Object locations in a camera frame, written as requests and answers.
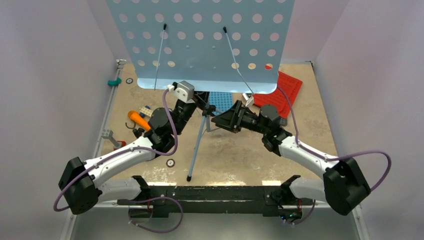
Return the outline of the light blue music stand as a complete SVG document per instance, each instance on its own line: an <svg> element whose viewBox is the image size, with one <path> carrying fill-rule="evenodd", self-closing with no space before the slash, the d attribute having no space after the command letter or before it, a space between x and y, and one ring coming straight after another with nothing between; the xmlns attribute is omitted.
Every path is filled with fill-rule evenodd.
<svg viewBox="0 0 424 240"><path fill-rule="evenodd" d="M108 0L143 89L272 93L292 0Z"/></svg>

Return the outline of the orange toy microphone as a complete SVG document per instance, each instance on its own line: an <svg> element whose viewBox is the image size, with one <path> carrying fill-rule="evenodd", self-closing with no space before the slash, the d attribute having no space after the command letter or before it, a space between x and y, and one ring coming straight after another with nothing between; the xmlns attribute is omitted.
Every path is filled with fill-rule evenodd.
<svg viewBox="0 0 424 240"><path fill-rule="evenodd" d="M151 129L149 123L144 118L142 118L138 112L131 110L128 112L127 116L131 121L139 125L145 131L149 131Z"/></svg>

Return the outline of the black microphone stand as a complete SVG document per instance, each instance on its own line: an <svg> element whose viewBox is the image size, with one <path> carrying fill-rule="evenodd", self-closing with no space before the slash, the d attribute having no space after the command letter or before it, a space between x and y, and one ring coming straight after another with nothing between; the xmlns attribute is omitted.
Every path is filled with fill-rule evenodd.
<svg viewBox="0 0 424 240"><path fill-rule="evenodd" d="M132 131L136 139L142 137L145 132L145 130L142 127L137 128L137 124L135 121L131 121L131 125L125 122L125 127Z"/></svg>

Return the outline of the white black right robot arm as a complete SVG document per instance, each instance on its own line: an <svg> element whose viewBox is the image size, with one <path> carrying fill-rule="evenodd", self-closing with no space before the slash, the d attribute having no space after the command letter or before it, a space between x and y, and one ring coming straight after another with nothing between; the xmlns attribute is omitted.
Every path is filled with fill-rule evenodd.
<svg viewBox="0 0 424 240"><path fill-rule="evenodd" d="M262 134L261 141L269 152L290 159L319 177L307 179L293 175L282 183L278 196L288 204L298 199L318 200L346 216L372 192L354 158L337 160L327 154L320 158L303 149L296 143L295 136L283 128L282 117L273 105L264 105L256 114L238 100L211 121L216 127L232 133L245 128Z"/></svg>

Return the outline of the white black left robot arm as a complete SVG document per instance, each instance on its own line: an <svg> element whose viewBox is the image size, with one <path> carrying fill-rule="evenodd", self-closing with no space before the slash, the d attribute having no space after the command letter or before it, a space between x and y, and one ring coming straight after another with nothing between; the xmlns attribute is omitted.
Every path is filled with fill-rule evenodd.
<svg viewBox="0 0 424 240"><path fill-rule="evenodd" d="M208 92L194 91L183 95L180 90L166 89L162 107L152 112L150 119L135 134L135 140L106 155L82 161L70 159L58 183L60 193L53 209L70 209L80 215L97 203L111 200L129 200L138 205L146 203L149 191L142 186L142 177L124 181L112 177L143 162L160 156L172 156L180 146L179 136L196 109L213 110Z"/></svg>

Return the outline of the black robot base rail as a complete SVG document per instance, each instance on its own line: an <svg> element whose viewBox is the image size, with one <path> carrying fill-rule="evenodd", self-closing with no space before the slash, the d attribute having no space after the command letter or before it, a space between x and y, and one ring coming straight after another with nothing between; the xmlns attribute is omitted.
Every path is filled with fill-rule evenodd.
<svg viewBox="0 0 424 240"><path fill-rule="evenodd" d="M281 186L150 186L134 202L119 199L131 207L133 218L167 218L170 213L259 214L263 217L300 219L302 208L313 201L291 196Z"/></svg>

